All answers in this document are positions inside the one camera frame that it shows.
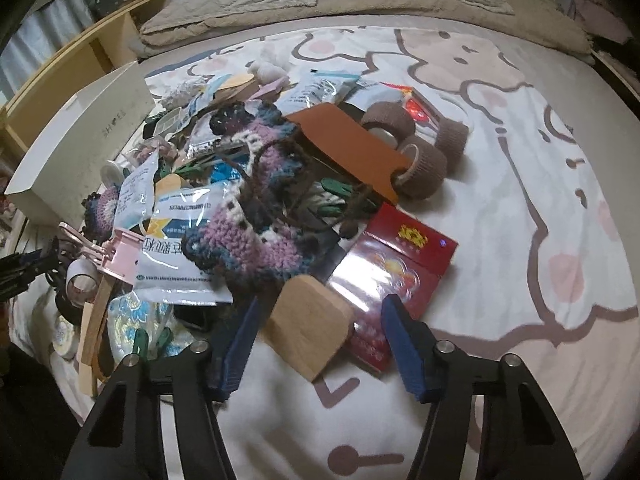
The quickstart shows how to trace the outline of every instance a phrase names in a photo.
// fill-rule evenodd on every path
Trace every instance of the curtain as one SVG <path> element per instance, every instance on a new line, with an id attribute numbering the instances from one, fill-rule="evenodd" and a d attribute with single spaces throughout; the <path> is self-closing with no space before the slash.
<path id="1" fill-rule="evenodd" d="M 94 0 L 53 0 L 20 25 L 0 54 L 0 92 L 9 100 L 49 57 L 94 23 Z"/>

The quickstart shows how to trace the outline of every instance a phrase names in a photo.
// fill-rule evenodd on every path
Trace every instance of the metal screw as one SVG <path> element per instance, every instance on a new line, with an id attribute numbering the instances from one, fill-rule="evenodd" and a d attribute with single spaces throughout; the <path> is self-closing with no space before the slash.
<path id="1" fill-rule="evenodd" d="M 522 364 L 522 359 L 520 359 L 516 354 L 507 354 L 504 356 L 504 362 L 509 366 L 520 366 Z"/>
<path id="2" fill-rule="evenodd" d="M 438 349 L 438 352 L 442 354 L 450 354 L 456 349 L 456 346 L 451 341 L 441 339 L 436 343 L 436 348 Z"/>
<path id="3" fill-rule="evenodd" d="M 193 343 L 191 343 L 189 345 L 189 349 L 194 354 L 202 354 L 203 352 L 206 352 L 209 349 L 209 343 L 204 341 L 204 339 L 200 339 L 199 341 L 194 341 Z"/>
<path id="4" fill-rule="evenodd" d="M 140 356 L 138 354 L 129 354 L 124 357 L 122 363 L 125 366 L 135 366 L 140 362 Z"/>

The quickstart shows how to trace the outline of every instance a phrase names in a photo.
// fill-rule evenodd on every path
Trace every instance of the wooden bed frame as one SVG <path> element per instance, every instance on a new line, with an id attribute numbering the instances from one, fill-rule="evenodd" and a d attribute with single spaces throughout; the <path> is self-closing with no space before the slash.
<path id="1" fill-rule="evenodd" d="M 133 0 L 57 51 L 0 108 L 0 153 L 19 164 L 33 141 L 68 99 L 115 68 L 136 61 L 129 43 L 138 26 L 166 0 Z"/>

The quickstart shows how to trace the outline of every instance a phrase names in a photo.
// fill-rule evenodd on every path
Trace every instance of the white storage box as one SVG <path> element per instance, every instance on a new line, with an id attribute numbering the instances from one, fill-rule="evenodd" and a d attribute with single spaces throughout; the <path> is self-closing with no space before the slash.
<path id="1" fill-rule="evenodd" d="M 81 202 L 100 187 L 100 168 L 118 155 L 153 107 L 136 62 L 101 77 L 44 127 L 5 194 L 36 224 L 80 227 Z"/>

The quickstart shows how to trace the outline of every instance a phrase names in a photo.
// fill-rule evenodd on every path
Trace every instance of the red box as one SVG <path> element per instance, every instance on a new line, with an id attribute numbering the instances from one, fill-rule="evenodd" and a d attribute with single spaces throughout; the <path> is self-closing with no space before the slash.
<path id="1" fill-rule="evenodd" d="M 413 319 L 427 309 L 457 242 L 383 204 L 326 282 L 356 309 L 345 346 L 374 370 L 391 362 L 380 324 L 382 300 L 397 294 Z"/>

